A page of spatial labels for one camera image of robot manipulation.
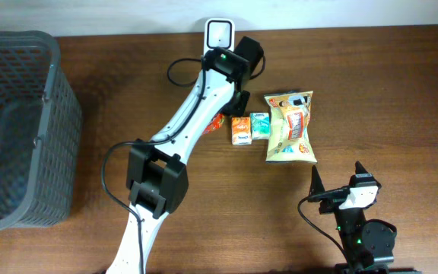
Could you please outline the red snack bag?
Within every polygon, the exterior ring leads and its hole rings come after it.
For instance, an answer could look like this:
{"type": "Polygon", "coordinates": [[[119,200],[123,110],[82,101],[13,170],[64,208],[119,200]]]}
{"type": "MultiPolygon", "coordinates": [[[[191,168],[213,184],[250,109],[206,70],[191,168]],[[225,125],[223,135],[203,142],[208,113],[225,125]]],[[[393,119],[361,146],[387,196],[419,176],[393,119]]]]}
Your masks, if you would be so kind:
{"type": "Polygon", "coordinates": [[[206,126],[205,130],[203,131],[203,135],[206,135],[208,133],[211,133],[219,128],[222,127],[224,124],[225,116],[222,113],[217,113],[213,119],[210,121],[210,123],[206,126]]]}

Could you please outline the orange tissue pack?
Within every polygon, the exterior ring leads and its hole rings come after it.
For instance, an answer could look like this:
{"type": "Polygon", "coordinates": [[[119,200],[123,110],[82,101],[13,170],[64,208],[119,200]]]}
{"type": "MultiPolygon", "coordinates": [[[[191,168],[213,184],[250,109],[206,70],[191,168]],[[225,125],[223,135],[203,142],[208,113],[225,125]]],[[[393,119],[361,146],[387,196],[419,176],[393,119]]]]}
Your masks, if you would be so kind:
{"type": "Polygon", "coordinates": [[[251,121],[249,117],[233,117],[231,119],[232,144],[251,145],[251,121]]]}

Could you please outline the yellow snack bag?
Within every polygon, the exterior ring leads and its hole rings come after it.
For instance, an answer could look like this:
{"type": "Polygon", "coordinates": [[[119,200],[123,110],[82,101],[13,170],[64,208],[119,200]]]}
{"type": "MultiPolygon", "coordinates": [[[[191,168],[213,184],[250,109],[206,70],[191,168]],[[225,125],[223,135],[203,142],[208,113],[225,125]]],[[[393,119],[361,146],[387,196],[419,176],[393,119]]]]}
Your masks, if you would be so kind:
{"type": "Polygon", "coordinates": [[[264,96],[270,107],[266,162],[317,163],[307,130],[312,96],[313,91],[288,91],[264,96]]]}

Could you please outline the green tissue pack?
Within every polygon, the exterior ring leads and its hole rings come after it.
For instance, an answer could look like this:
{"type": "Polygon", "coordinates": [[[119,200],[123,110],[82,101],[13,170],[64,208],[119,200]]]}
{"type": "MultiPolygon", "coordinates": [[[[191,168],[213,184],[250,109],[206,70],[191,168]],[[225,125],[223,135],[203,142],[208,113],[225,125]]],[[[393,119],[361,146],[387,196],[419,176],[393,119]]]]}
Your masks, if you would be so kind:
{"type": "Polygon", "coordinates": [[[269,113],[250,113],[251,135],[253,140],[265,140],[270,136],[269,113]]]}

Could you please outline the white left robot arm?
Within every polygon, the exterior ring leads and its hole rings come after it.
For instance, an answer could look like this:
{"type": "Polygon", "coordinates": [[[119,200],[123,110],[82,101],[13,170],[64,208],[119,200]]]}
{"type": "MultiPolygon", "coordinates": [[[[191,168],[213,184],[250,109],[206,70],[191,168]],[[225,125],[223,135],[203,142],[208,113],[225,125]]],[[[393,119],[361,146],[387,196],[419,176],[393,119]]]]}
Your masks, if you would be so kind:
{"type": "Polygon", "coordinates": [[[129,212],[121,244],[108,273],[143,273],[160,226],[184,200],[189,187],[186,165],[214,117],[244,114],[257,65],[265,63],[260,43],[243,37],[234,49],[210,48],[201,58],[193,89],[173,118],[151,140],[120,142],[106,153],[128,146],[128,202],[114,199],[129,212]]]}

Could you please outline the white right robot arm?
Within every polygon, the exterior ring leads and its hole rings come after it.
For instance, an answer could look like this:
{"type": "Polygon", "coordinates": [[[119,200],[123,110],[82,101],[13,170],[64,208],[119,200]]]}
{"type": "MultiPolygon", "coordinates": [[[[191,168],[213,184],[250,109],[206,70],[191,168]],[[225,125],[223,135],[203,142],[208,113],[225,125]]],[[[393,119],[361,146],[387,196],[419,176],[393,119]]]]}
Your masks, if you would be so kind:
{"type": "Polygon", "coordinates": [[[326,190],[316,167],[312,167],[307,202],[317,202],[319,213],[333,214],[346,259],[336,273],[388,273],[394,261],[396,226],[379,219],[367,220],[364,211],[376,203],[381,183],[358,161],[349,184],[326,190]]]}

